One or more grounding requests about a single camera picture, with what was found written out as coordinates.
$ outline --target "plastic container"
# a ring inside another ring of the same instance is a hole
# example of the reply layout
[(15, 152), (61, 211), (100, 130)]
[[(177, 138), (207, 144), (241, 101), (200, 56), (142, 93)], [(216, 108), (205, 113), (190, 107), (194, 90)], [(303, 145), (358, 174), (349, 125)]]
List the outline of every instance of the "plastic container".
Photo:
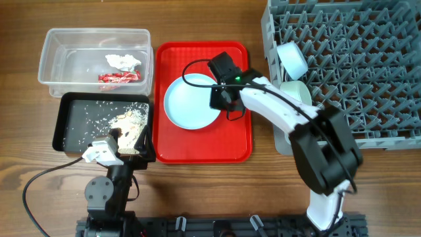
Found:
[[(166, 164), (240, 163), (249, 158), (253, 149), (249, 110), (235, 121), (227, 120), (226, 111), (221, 111), (215, 121), (197, 130), (180, 128), (165, 114), (164, 95), (171, 83), (182, 75), (184, 67), (196, 59), (211, 59), (224, 51), (239, 68), (249, 68), (247, 50), (234, 41), (168, 42), (157, 49), (152, 139), (159, 161)], [(186, 74), (191, 73), (213, 78), (207, 63), (192, 65)]]
[[(100, 90), (98, 75), (120, 72), (105, 55), (133, 55), (140, 82), (115, 83), (113, 90)], [(38, 80), (50, 87), (53, 97), (66, 92), (141, 94), (151, 93), (153, 50), (151, 35), (144, 29), (67, 28), (47, 33), (39, 62)]]

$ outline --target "white cup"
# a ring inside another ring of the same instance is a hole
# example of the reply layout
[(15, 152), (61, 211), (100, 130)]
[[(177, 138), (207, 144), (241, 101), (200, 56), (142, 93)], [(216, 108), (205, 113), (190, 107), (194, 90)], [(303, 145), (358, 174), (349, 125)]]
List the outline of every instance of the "white cup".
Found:
[(294, 42), (279, 45), (276, 51), (292, 80), (298, 80), (309, 70), (303, 53)]
[[(302, 81), (282, 82), (280, 90), (306, 105), (311, 105), (311, 95), (307, 86)], [(285, 141), (291, 145), (288, 134), (285, 134)]]

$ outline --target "wooden surface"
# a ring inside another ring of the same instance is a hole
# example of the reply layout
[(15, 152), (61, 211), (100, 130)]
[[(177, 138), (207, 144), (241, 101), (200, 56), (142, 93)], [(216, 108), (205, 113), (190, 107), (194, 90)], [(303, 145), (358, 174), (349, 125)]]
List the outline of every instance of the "wooden surface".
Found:
[[(146, 28), (154, 50), (167, 41), (237, 40), (249, 50), (251, 66), (268, 76), (260, 30), (265, 4), (264, 0), (3, 0), (0, 235), (41, 236), (22, 206), (22, 189), (38, 172), (71, 161), (51, 147), (59, 100), (37, 81), (50, 28)], [(254, 114), (253, 133), (253, 154), (239, 165), (154, 163), (137, 171), (141, 195), (127, 209), (139, 217), (304, 213), (309, 189), (293, 158), (276, 152), (272, 125)], [(347, 197), (344, 210), (366, 214), (371, 236), (419, 236), (421, 151), (363, 153), (356, 179), (359, 194)], [(29, 206), (50, 235), (74, 235), (76, 221), (87, 215), (85, 186), (101, 175), (105, 170), (100, 166), (81, 162), (32, 184)]]

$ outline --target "dish rack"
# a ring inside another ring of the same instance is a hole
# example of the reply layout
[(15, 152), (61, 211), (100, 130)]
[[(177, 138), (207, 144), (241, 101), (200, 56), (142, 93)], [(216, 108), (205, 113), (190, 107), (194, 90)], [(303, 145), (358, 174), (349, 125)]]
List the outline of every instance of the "dish rack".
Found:
[[(269, 0), (261, 26), (270, 80), (285, 78), (276, 46), (293, 41), (313, 105), (344, 111), (360, 148), (421, 148), (420, 10), (417, 0)], [(292, 154), (275, 126), (274, 135)]]

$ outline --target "black cable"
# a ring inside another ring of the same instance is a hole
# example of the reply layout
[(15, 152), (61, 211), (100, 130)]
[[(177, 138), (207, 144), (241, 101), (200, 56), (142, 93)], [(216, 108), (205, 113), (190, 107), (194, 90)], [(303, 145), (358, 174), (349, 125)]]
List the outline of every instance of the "black cable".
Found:
[(139, 190), (139, 184), (137, 183), (136, 177), (134, 175), (132, 175), (133, 178), (133, 182), (136, 185), (136, 189), (137, 189), (137, 196), (135, 198), (128, 198), (127, 201), (134, 201), (139, 197), (140, 194), (140, 190)]
[(26, 183), (26, 185), (25, 185), (25, 188), (24, 188), (24, 191), (22, 192), (22, 201), (23, 201), (23, 203), (24, 203), (24, 207), (25, 207), (25, 210), (26, 210), (26, 212), (27, 212), (27, 214), (29, 215), (29, 218), (31, 218), (31, 221), (34, 223), (34, 225), (38, 228), (38, 230), (45, 236), (45, 237), (49, 237), (49, 235), (46, 233), (46, 231), (44, 230), (44, 229), (42, 229), (42, 227), (39, 225), (39, 223), (35, 220), (35, 217), (32, 215), (32, 213), (31, 213), (31, 211), (29, 210), (29, 207), (28, 207), (28, 204), (26, 203), (26, 191), (28, 190), (28, 187), (29, 187), (29, 185), (35, 180), (35, 179), (37, 179), (38, 177), (40, 177), (40, 176), (42, 176), (42, 175), (44, 175), (44, 174), (47, 174), (47, 173), (49, 173), (49, 172), (51, 172), (51, 171), (56, 171), (56, 170), (58, 170), (58, 169), (62, 169), (62, 168), (65, 168), (65, 167), (67, 167), (67, 166), (70, 166), (70, 165), (73, 165), (73, 164), (75, 164), (75, 163), (77, 163), (77, 162), (79, 162), (79, 161), (81, 161), (83, 158), (81, 157), (81, 158), (79, 158), (79, 159), (76, 159), (76, 160), (74, 160), (74, 161), (72, 161), (72, 162), (70, 162), (70, 163), (67, 163), (67, 164), (65, 164), (65, 165), (60, 165), (60, 166), (57, 166), (57, 167), (54, 167), (54, 168), (51, 168), (51, 169), (47, 169), (46, 171), (43, 171), (43, 172), (41, 172), (41, 173), (39, 173), (39, 174), (37, 174), (37, 175), (35, 175), (34, 177), (32, 177), (27, 183)]
[(357, 191), (357, 185), (355, 184), (353, 177), (351, 176), (351, 174), (349, 173), (349, 171), (345, 168), (345, 165), (342, 163), (341, 158), (340, 158), (341, 155), (336, 150), (336, 148), (334, 147), (334, 145), (330, 141), (329, 137), (323, 132), (323, 130), (321, 129), (321, 127), (319, 127), (319, 125), (317, 125), (315, 123), (315, 121), (312, 118), (310, 118), (304, 111), (302, 111), (298, 106), (294, 105), (292, 102), (290, 102), (289, 100), (287, 100), (283, 96), (277, 94), (276, 92), (273, 92), (272, 90), (269, 90), (269, 89), (265, 88), (264, 86), (237, 85), (237, 84), (230, 84), (230, 85), (199, 85), (199, 84), (193, 84), (193, 83), (188, 82), (186, 80), (185, 73), (186, 73), (186, 70), (191, 65), (193, 65), (195, 63), (199, 63), (199, 62), (209, 62), (209, 61), (211, 61), (211, 60), (210, 59), (198, 59), (198, 60), (194, 60), (194, 61), (190, 62), (189, 64), (187, 64), (186, 67), (183, 69), (183, 72), (182, 72), (183, 81), (186, 84), (190, 85), (190, 86), (195, 86), (195, 87), (198, 87), (198, 88), (228, 88), (228, 87), (231, 87), (231, 88), (253, 88), (253, 89), (262, 90), (262, 91), (264, 91), (266, 93), (269, 93), (269, 94), (274, 95), (277, 98), (281, 99), (282, 101), (284, 101), (285, 103), (287, 103), (291, 108), (295, 109), (299, 114), (303, 115), (309, 121), (309, 123), (312, 124), (316, 128), (317, 132), (325, 139), (325, 141), (328, 144), (328, 146), (330, 146), (330, 148), (332, 149), (332, 151), (334, 153), (334, 156), (337, 159), (337, 162), (341, 165), (341, 168), (342, 168), (343, 172), (345, 173), (346, 179), (351, 183), (351, 186), (353, 188), (353, 192), (350, 192), (350, 191), (347, 191), (347, 190), (340, 190), (338, 192), (338, 194), (339, 194), (338, 205), (337, 205), (337, 208), (336, 208), (336, 211), (335, 211), (334, 219), (333, 219), (333, 221), (332, 221), (332, 223), (331, 223), (331, 225), (330, 225), (330, 227), (329, 227), (329, 229), (328, 229), (327, 232), (331, 231), (333, 229), (333, 227), (335, 226), (336, 219), (337, 219), (337, 217), (339, 215), (343, 193), (356, 194), (358, 191)]

